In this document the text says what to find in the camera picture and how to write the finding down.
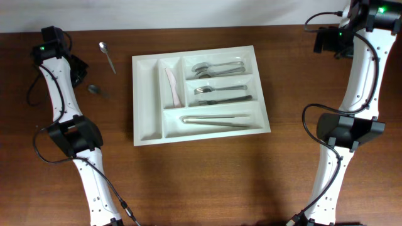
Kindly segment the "large metal spoon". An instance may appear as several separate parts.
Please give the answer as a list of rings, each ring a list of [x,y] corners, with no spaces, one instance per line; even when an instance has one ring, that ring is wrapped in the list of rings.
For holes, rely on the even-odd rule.
[[[237,72],[245,72],[245,71],[246,71],[245,67],[237,67],[237,68],[218,71],[218,72],[215,72],[213,70],[206,70],[206,71],[197,73],[195,75],[195,78],[197,78],[197,79],[212,78],[212,77],[218,77],[219,75],[224,75],[224,74],[229,74],[229,73],[237,73]]]
[[[234,65],[240,65],[243,66],[244,62],[243,61],[236,61],[236,62],[226,62],[226,63],[209,63],[209,62],[202,62],[194,65],[191,69],[192,72],[202,72],[205,71],[206,69],[210,67],[220,67],[220,66],[234,66]]]

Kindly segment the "white plastic knife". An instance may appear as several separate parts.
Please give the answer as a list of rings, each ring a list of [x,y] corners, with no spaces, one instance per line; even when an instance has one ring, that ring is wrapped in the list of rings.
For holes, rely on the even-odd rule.
[[[175,106],[175,108],[180,108],[182,105],[181,105],[180,98],[179,98],[177,90],[176,90],[177,81],[175,79],[175,76],[173,75],[172,71],[169,68],[165,68],[165,73],[168,77],[168,81],[170,84],[171,94],[172,94],[172,98],[173,98],[173,105]]]

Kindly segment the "metal fork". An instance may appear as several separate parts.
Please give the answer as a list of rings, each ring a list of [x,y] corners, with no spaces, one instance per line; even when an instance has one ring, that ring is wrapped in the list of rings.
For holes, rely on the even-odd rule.
[[[242,102],[247,100],[252,100],[252,95],[246,95],[242,97],[236,97],[232,99],[222,99],[222,100],[200,100],[198,101],[198,105],[215,105],[215,104],[226,104],[232,102]]]
[[[247,85],[236,85],[236,86],[230,86],[230,87],[221,87],[221,88],[215,88],[211,86],[203,86],[196,88],[193,92],[195,95],[197,94],[204,94],[204,93],[209,93],[209,92],[214,92],[214,91],[226,91],[226,90],[247,90],[248,86]]]

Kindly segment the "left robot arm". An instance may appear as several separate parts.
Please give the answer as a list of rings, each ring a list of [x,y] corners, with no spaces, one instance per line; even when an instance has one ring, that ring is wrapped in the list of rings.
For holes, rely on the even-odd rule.
[[[52,102],[53,122],[44,128],[51,140],[76,166],[86,195],[90,224],[122,225],[102,165],[99,128],[79,108],[74,88],[87,74],[87,64],[71,53],[72,40],[60,28],[41,30],[43,43],[31,55],[46,81]]]

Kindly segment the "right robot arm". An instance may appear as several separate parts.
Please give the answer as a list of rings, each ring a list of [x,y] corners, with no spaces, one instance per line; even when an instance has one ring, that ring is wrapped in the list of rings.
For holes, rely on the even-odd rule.
[[[314,51],[332,51],[351,58],[352,68],[338,109],[324,109],[315,134],[320,161],[312,195],[306,207],[288,225],[335,225],[336,207],[345,172],[359,146],[380,136],[379,93],[389,52],[401,31],[401,1],[349,1],[338,26],[304,30],[316,34]]]

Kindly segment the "metal kitchen tongs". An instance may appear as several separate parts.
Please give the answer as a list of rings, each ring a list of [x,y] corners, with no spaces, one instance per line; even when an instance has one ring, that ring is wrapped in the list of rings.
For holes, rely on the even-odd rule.
[[[196,124],[205,126],[224,126],[224,127],[251,127],[242,118],[248,115],[205,115],[205,116],[181,116],[180,120],[184,124]]]

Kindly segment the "small metal teaspoon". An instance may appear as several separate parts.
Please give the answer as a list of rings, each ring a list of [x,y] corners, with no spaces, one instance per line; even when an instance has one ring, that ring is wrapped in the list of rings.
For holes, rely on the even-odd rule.
[[[109,56],[109,50],[108,50],[107,44],[104,43],[104,42],[100,42],[99,43],[99,48],[100,48],[101,52],[103,52],[106,55],[107,61],[109,62],[109,65],[110,65],[113,73],[116,74],[116,69],[114,67],[114,64],[113,64],[110,56]]]
[[[88,86],[87,86],[87,90],[88,90],[90,93],[100,95],[100,96],[102,96],[103,98],[107,98],[107,99],[108,99],[108,98],[110,97],[110,95],[109,95],[107,92],[103,91],[100,87],[98,87],[98,86],[96,86],[96,85],[93,85],[93,84],[88,85]]]

